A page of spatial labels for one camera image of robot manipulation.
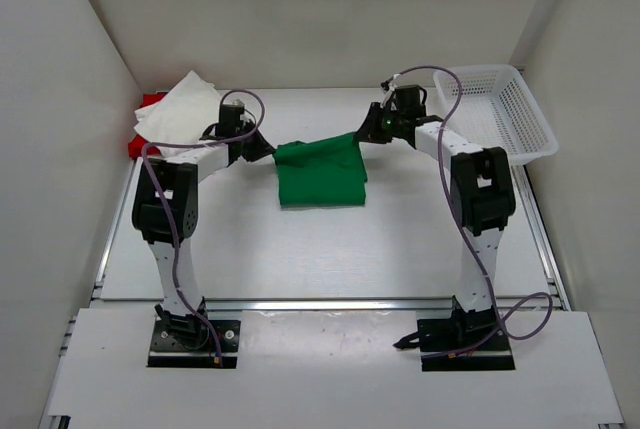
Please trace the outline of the green t shirt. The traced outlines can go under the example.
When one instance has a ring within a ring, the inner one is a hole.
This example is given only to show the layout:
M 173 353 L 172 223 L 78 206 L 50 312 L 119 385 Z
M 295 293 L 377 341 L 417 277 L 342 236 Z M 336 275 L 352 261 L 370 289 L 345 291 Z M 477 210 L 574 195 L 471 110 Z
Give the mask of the green t shirt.
M 273 154 L 283 208 L 362 206 L 368 175 L 352 133 L 293 141 Z

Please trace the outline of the white t shirt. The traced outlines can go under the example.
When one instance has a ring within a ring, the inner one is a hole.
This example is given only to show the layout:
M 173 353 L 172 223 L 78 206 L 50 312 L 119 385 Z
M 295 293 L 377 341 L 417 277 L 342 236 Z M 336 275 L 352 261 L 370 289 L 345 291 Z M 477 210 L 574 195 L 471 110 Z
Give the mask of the white t shirt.
M 148 142 L 190 145 L 218 120 L 219 92 L 190 71 L 134 126 Z

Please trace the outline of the red t shirt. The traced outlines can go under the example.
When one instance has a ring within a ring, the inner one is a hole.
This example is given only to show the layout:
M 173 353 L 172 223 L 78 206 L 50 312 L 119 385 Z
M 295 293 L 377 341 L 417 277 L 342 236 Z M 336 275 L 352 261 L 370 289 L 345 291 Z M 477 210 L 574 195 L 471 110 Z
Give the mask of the red t shirt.
M 136 120 L 141 122 L 146 114 L 153 109 L 153 106 L 166 96 L 166 92 L 158 92 L 153 94 L 144 94 L 140 107 L 134 111 Z M 142 148 L 148 141 L 134 131 L 133 139 L 128 143 L 128 155 L 132 160 L 141 156 Z

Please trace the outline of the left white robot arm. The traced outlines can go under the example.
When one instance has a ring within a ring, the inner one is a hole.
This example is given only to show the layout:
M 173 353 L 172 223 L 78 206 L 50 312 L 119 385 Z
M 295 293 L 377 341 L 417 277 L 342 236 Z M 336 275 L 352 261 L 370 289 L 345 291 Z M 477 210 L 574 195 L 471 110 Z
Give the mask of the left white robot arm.
M 142 157 L 132 224 L 148 244 L 159 273 L 163 299 L 158 316 L 177 322 L 175 337 L 188 349 L 202 347 L 210 335 L 191 254 L 199 184 L 239 159 L 255 162 L 273 154 L 259 131 L 261 122 L 241 101 L 223 102 L 218 120 L 197 142 L 171 145 L 181 152 L 169 158 Z

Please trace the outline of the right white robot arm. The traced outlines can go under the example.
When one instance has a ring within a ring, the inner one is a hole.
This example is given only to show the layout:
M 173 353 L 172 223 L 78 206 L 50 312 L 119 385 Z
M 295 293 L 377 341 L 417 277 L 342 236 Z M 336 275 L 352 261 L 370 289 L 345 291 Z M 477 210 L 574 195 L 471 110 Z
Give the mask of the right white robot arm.
M 444 125 L 426 110 L 426 90 L 419 85 L 386 83 L 380 102 L 373 102 L 354 140 L 387 144 L 395 139 L 431 156 L 439 164 L 445 200 L 461 231 L 464 249 L 455 293 L 460 310 L 449 336 L 460 348 L 470 349 L 486 333 L 483 321 L 471 313 L 495 306 L 493 282 L 504 229 L 515 212 L 515 195 L 504 149 L 484 148 Z

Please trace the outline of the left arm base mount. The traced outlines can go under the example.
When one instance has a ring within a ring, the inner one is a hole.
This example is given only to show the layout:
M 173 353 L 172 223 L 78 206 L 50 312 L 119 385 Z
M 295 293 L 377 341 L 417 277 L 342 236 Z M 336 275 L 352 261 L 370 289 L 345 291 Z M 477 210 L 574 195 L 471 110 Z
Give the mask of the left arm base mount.
M 211 319 L 220 353 L 207 326 L 195 331 L 169 328 L 161 319 L 154 323 L 147 356 L 149 368 L 171 369 L 235 369 L 241 336 L 239 319 Z

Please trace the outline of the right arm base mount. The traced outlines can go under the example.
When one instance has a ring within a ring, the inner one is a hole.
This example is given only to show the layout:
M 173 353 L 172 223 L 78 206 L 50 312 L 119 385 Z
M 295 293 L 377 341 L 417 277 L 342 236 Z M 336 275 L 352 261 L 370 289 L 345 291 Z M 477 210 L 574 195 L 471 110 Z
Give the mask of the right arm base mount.
M 510 342 L 494 316 L 417 320 L 417 330 L 393 344 L 400 351 L 418 350 L 421 371 L 496 372 L 516 369 Z

